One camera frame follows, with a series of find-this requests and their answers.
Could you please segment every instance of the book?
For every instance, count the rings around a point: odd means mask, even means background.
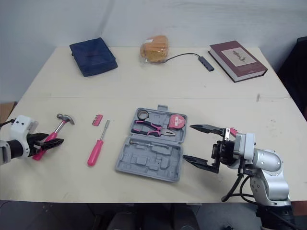
[[[209,54],[234,82],[263,76],[268,70],[237,41],[210,47]]]

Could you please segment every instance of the navy blue pouch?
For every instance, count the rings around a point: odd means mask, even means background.
[[[102,38],[69,46],[83,76],[88,77],[117,68],[115,57]]]

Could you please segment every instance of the plastic bag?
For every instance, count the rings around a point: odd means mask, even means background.
[[[150,63],[166,62],[168,54],[168,40],[164,35],[149,37],[140,48],[141,60]]]

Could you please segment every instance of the pliers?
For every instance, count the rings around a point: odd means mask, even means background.
[[[172,131],[166,129],[166,128],[163,128],[162,125],[157,125],[157,124],[153,124],[149,121],[140,121],[140,120],[135,120],[134,123],[136,124],[140,124],[140,125],[144,125],[144,126],[147,126],[149,128],[152,128],[153,130],[155,131],[141,131],[139,129],[136,129],[136,128],[133,128],[131,130],[132,133],[137,133],[137,134],[143,134],[143,135],[152,135],[152,136],[155,136],[155,137],[159,137],[161,135],[164,135],[164,136],[176,136],[175,133],[173,133]]]

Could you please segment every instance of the white table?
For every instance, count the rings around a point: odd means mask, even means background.
[[[163,65],[144,65],[138,48],[111,48],[118,68],[84,78],[70,49],[56,48],[10,117],[39,121],[36,131],[52,132],[57,113],[72,115],[59,133],[64,143],[41,161],[13,159],[0,168],[0,199],[40,202],[220,202],[236,179],[222,165],[214,174],[183,161],[181,178],[167,183],[115,171],[115,164],[138,107],[186,114],[188,124],[236,127],[256,134],[257,147],[274,149],[284,160],[291,200],[307,199],[305,136],[307,123],[258,48],[249,49],[269,68],[265,76],[233,83],[207,54],[207,48],[170,48],[172,54],[196,52],[215,67],[208,72],[196,57],[183,56]],[[99,127],[91,122],[103,114]],[[105,144],[93,168],[86,161],[103,125],[111,120]],[[0,132],[8,140],[10,126]],[[184,153],[210,159],[217,135],[188,128]]]

